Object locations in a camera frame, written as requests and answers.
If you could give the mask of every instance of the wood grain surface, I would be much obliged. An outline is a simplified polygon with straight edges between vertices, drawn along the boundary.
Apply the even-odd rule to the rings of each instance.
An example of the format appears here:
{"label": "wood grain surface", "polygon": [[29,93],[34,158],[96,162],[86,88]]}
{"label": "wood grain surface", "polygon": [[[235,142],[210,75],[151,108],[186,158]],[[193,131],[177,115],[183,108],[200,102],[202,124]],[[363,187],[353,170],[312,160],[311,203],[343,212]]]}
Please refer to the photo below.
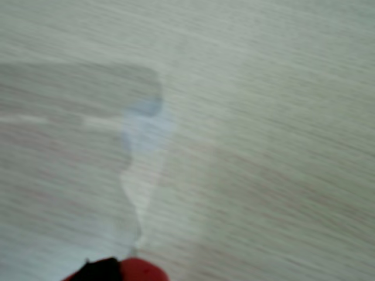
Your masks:
{"label": "wood grain surface", "polygon": [[0,279],[136,245],[176,281],[374,280],[374,19],[2,0]]}

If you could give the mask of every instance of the black object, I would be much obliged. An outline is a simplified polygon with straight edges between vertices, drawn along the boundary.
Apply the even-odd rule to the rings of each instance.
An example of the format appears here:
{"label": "black object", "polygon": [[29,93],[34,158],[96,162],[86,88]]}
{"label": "black object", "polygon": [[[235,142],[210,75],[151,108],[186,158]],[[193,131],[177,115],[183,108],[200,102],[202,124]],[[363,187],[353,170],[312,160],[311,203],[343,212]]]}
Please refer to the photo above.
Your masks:
{"label": "black object", "polygon": [[87,262],[70,281],[123,281],[120,264],[115,258]]}

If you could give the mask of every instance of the red cap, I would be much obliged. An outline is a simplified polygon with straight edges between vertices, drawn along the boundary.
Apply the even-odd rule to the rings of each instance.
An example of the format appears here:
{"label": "red cap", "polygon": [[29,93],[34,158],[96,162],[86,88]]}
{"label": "red cap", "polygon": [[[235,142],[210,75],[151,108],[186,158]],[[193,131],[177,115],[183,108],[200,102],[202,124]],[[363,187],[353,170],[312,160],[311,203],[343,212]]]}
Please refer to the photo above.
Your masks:
{"label": "red cap", "polygon": [[143,259],[130,258],[120,262],[126,281],[168,281],[166,273],[159,267]]}

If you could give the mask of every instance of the red object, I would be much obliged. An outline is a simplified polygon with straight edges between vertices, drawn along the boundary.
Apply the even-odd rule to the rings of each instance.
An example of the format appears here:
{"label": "red object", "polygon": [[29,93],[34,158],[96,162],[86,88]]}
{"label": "red object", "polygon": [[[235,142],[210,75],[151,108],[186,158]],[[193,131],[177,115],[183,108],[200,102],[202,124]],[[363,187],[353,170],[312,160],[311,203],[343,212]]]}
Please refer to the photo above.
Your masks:
{"label": "red object", "polygon": [[[169,281],[161,268],[143,259],[124,259],[120,262],[120,271],[124,281]],[[69,281],[73,276],[74,274],[63,281]]]}

